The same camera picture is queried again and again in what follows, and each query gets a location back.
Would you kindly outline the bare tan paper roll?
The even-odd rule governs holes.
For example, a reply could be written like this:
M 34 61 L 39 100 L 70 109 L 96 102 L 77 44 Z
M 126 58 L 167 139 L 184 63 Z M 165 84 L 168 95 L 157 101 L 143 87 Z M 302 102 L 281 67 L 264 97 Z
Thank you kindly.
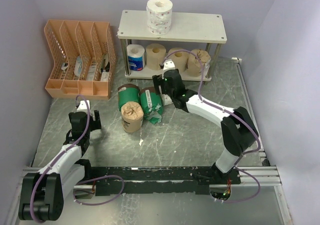
M 154 71 L 161 69 L 161 64 L 166 56 L 166 48 L 158 43 L 146 47 L 146 66 Z

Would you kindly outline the plastic white blue roll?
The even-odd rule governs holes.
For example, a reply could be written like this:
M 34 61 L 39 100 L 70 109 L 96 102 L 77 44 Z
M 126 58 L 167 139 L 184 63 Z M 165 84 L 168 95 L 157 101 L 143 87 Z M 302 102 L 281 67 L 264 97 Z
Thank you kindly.
M 145 66 L 145 48 L 139 44 L 129 44 L 126 50 L 130 70 L 141 71 Z

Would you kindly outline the white dotted roll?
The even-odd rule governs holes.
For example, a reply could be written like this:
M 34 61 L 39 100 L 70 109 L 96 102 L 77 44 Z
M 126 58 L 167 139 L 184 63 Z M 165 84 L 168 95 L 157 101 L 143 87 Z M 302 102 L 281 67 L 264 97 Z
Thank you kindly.
M 171 29 L 172 10 L 170 0 L 149 0 L 146 4 L 148 30 L 154 35 L 166 35 Z
M 172 99 L 167 94 L 161 94 L 161 100 L 163 106 L 168 106 L 173 104 Z

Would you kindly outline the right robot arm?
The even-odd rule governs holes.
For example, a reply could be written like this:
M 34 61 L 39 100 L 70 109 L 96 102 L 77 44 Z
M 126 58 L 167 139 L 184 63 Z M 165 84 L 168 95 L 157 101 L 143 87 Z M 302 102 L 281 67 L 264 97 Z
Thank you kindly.
M 246 108 L 230 108 L 205 99 L 199 92 L 185 87 L 177 69 L 152 77 L 157 94 L 168 95 L 175 108 L 198 115 L 221 128 L 224 150 L 212 166 L 212 178 L 223 184 L 230 171 L 246 154 L 259 134 Z

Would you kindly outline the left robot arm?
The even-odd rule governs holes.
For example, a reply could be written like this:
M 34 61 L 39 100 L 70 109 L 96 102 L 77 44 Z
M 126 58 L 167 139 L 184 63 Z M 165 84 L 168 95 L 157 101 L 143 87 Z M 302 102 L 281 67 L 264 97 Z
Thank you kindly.
M 102 128 L 100 113 L 85 111 L 68 115 L 71 129 L 47 166 L 27 173 L 22 180 L 18 217 L 20 220 L 56 221 L 62 214 L 64 199 L 80 182 L 89 184 L 94 177 L 90 161 L 83 158 L 90 145 L 90 133 Z

